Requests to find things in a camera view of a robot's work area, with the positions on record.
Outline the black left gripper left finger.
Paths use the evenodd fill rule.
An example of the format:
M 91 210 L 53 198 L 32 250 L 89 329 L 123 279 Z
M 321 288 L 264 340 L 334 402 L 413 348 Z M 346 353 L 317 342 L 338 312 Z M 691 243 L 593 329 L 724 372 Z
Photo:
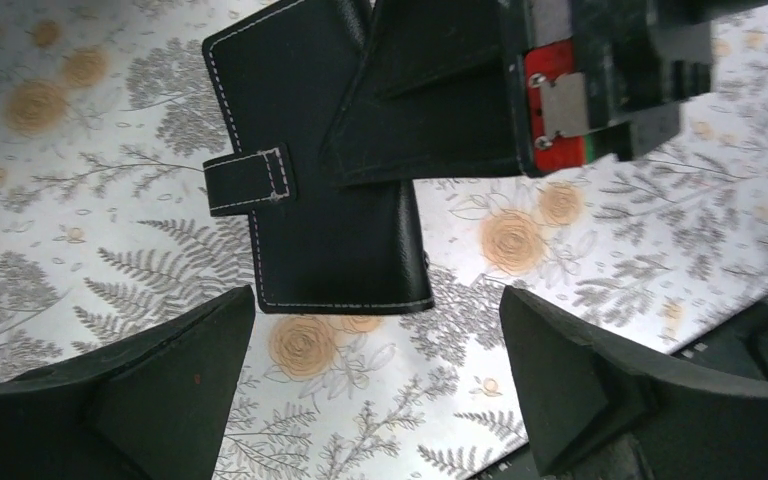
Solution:
M 0 382 L 0 479 L 209 479 L 255 320 L 235 288 Z

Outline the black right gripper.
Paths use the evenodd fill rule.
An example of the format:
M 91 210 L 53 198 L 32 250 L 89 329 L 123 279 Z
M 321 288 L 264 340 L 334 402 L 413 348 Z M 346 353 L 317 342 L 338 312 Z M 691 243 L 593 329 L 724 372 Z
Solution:
M 340 185 L 544 176 L 674 138 L 752 1 L 379 1 L 322 146 Z

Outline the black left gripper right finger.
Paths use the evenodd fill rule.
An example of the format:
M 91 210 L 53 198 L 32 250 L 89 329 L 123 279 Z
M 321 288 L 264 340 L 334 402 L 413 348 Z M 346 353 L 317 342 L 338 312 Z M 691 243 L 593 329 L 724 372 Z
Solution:
M 768 479 L 768 300 L 676 355 L 511 286 L 499 316 L 542 477 Z

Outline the black card holder wallet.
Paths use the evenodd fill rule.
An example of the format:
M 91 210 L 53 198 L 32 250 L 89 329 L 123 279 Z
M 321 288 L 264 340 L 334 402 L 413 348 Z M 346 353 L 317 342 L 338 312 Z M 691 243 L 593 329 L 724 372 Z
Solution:
M 247 217 L 267 313 L 434 304 L 412 183 L 338 188 L 320 157 L 370 14 L 366 1 L 279 1 L 203 42 L 233 148 L 204 165 L 209 211 Z

